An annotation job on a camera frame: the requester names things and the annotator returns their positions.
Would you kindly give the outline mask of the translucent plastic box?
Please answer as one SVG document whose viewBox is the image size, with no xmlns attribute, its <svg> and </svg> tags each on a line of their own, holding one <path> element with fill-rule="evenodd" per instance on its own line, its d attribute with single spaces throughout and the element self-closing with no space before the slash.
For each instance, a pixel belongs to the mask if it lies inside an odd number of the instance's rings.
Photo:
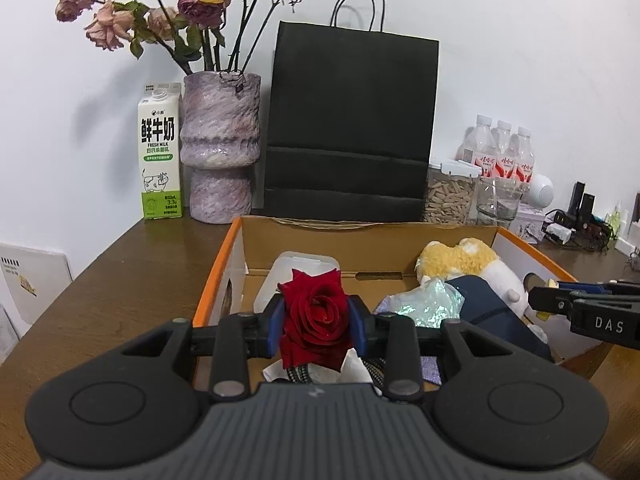
<svg viewBox="0 0 640 480">
<path fill-rule="evenodd" d="M 265 310 L 272 296 L 279 292 L 279 285 L 292 281 L 294 271 L 317 276 L 339 268 L 340 265 L 332 257 L 303 254 L 302 252 L 282 252 L 274 260 L 265 281 L 262 282 L 262 286 L 258 290 L 253 304 L 254 311 L 260 313 Z"/>
</svg>

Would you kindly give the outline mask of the white yellow plush toy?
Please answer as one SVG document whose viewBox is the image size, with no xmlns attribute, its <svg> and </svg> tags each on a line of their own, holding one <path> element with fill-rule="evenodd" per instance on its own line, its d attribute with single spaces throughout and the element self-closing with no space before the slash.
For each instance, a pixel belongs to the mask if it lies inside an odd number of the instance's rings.
<svg viewBox="0 0 640 480">
<path fill-rule="evenodd" d="M 420 284 L 431 278 L 448 281 L 465 275 L 485 280 L 518 318 L 524 316 L 528 301 L 523 281 L 481 240 L 464 238 L 456 246 L 429 242 L 416 259 Z"/>
</svg>

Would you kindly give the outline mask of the red cardboard box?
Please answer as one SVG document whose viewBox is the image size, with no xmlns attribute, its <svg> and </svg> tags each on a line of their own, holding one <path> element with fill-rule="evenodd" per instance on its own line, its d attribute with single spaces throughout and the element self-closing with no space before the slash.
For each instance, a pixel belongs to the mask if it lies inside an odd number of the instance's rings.
<svg viewBox="0 0 640 480">
<path fill-rule="evenodd" d="M 252 310 L 258 290 L 284 252 L 328 257 L 342 271 L 345 292 L 374 308 L 387 295 L 416 287 L 414 265 L 424 246 L 454 246 L 474 237 L 490 246 L 519 277 L 574 281 L 537 248 L 495 226 L 354 223 L 242 217 L 231 223 L 209 272 L 193 324 L 215 325 L 228 313 Z"/>
</svg>

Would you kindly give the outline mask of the black paper bag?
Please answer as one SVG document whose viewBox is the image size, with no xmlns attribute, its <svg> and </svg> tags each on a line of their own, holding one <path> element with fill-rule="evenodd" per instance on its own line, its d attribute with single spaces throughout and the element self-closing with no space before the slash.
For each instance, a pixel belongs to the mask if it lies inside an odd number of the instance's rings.
<svg viewBox="0 0 640 480">
<path fill-rule="evenodd" d="M 368 29 L 283 22 L 265 154 L 266 216 L 410 222 L 422 216 L 439 43 Z"/>
</svg>

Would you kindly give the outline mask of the iridescent bundle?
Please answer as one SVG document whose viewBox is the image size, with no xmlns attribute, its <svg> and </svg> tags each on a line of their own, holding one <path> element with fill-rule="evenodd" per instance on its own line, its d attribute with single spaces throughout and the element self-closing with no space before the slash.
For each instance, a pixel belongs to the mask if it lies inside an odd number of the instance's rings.
<svg viewBox="0 0 640 480">
<path fill-rule="evenodd" d="M 385 297 L 375 313 L 395 313 L 412 318 L 416 327 L 439 328 L 443 320 L 460 318 L 465 298 L 440 278 L 430 278 L 408 292 Z"/>
</svg>

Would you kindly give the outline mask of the water bottle middle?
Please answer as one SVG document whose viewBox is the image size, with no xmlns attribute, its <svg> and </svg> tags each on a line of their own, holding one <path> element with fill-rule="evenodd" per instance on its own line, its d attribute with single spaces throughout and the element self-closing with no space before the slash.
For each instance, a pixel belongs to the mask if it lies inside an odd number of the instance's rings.
<svg viewBox="0 0 640 480">
<path fill-rule="evenodd" d="M 514 166 L 514 156 L 510 148 L 511 125 L 508 122 L 499 120 L 497 127 L 492 130 L 491 133 L 494 136 L 498 150 L 495 163 L 495 175 L 498 178 L 510 178 Z"/>
</svg>

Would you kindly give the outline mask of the white tissue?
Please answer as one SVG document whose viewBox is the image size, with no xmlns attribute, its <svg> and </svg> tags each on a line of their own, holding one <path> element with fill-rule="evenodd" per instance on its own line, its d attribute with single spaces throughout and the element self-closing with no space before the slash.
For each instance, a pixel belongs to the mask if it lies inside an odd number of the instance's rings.
<svg viewBox="0 0 640 480">
<path fill-rule="evenodd" d="M 341 367 L 332 370 L 318 364 L 309 363 L 298 367 L 285 368 L 279 360 L 262 370 L 262 377 L 267 382 L 292 382 L 292 384 L 369 384 L 380 396 L 381 388 L 360 359 L 355 349 L 349 349 Z"/>
</svg>

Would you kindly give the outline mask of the water bottle right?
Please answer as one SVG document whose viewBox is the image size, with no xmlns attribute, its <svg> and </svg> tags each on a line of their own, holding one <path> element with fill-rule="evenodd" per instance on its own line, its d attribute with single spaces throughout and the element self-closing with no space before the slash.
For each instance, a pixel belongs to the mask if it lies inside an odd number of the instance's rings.
<svg viewBox="0 0 640 480">
<path fill-rule="evenodd" d="M 513 177 L 521 184 L 529 184 L 535 166 L 535 154 L 530 137 L 532 133 L 525 127 L 518 128 L 518 132 L 511 136 L 514 148 Z"/>
</svg>

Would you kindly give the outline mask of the purple ceramic vase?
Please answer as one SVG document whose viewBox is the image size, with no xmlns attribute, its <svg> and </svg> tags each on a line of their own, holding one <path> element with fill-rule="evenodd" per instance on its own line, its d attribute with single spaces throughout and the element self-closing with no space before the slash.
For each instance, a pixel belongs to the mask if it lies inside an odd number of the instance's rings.
<svg viewBox="0 0 640 480">
<path fill-rule="evenodd" d="M 180 158 L 191 169 L 193 219 L 225 224 L 250 212 L 250 168 L 260 157 L 256 74 L 201 72 L 184 78 Z"/>
</svg>

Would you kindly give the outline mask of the purple fabric pouch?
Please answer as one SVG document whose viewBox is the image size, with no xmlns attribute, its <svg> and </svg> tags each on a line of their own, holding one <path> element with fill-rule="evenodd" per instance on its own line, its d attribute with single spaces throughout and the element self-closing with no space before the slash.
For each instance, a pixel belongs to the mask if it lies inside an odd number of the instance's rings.
<svg viewBox="0 0 640 480">
<path fill-rule="evenodd" d="M 378 306 L 374 309 L 375 314 L 381 314 L 390 310 L 390 296 L 384 297 Z M 423 379 L 429 384 L 440 386 L 442 381 L 440 380 L 439 370 L 437 367 L 437 361 L 434 356 L 424 356 L 421 359 L 422 375 Z"/>
</svg>

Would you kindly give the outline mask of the dark navy zip case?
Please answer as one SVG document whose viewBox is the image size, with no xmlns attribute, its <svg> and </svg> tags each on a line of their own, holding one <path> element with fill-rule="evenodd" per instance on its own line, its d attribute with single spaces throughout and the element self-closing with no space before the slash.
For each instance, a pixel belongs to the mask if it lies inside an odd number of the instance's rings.
<svg viewBox="0 0 640 480">
<path fill-rule="evenodd" d="M 463 275 L 448 280 L 463 296 L 460 318 L 491 335 L 552 362 L 551 349 L 506 305 L 479 276 Z"/>
</svg>

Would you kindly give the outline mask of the red rose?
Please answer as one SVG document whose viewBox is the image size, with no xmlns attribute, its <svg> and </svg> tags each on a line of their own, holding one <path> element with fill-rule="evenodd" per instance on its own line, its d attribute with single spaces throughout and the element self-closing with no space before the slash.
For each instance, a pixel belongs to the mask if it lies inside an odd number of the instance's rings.
<svg viewBox="0 0 640 480">
<path fill-rule="evenodd" d="M 314 363 L 338 370 L 352 348 L 348 296 L 339 270 L 309 276 L 294 271 L 279 285 L 284 299 L 280 355 L 285 368 Z"/>
</svg>

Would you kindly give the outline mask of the milk carton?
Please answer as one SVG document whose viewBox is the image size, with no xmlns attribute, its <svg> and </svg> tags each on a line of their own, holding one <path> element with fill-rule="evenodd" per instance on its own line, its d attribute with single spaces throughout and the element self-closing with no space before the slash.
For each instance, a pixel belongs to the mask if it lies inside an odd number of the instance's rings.
<svg viewBox="0 0 640 480">
<path fill-rule="evenodd" d="M 145 86 L 137 127 L 143 218 L 181 218 L 180 82 Z"/>
</svg>

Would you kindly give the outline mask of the dried pink flowers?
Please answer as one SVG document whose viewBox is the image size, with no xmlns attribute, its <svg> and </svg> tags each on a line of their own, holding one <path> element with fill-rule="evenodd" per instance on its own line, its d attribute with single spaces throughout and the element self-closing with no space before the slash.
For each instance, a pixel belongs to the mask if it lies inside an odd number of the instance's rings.
<svg viewBox="0 0 640 480">
<path fill-rule="evenodd" d="M 141 0 L 58 0 L 54 14 L 60 23 L 73 23 L 91 12 L 85 36 L 104 51 L 128 47 L 140 58 L 146 44 L 158 44 L 187 75 L 198 61 L 210 72 L 240 74 L 277 7 L 303 0 L 155 1 L 152 8 Z"/>
</svg>

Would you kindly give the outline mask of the water bottle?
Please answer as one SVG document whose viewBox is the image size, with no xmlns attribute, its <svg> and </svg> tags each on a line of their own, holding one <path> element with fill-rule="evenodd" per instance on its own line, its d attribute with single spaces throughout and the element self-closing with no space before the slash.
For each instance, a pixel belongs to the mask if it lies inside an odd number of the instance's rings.
<svg viewBox="0 0 640 480">
<path fill-rule="evenodd" d="M 498 156 L 491 125 L 490 117 L 477 115 L 475 127 L 465 135 L 457 150 L 457 160 L 480 167 L 483 174 L 491 174 Z"/>
<path fill-rule="evenodd" d="M 518 128 L 518 132 L 511 136 L 514 148 L 513 177 L 521 184 L 529 184 L 535 166 L 535 154 L 530 137 L 532 133 L 525 127 Z"/>
<path fill-rule="evenodd" d="M 495 175 L 498 178 L 510 178 L 514 166 L 514 156 L 510 148 L 511 125 L 508 122 L 499 120 L 497 127 L 492 130 L 491 133 L 494 136 L 498 150 L 495 163 Z"/>
</svg>

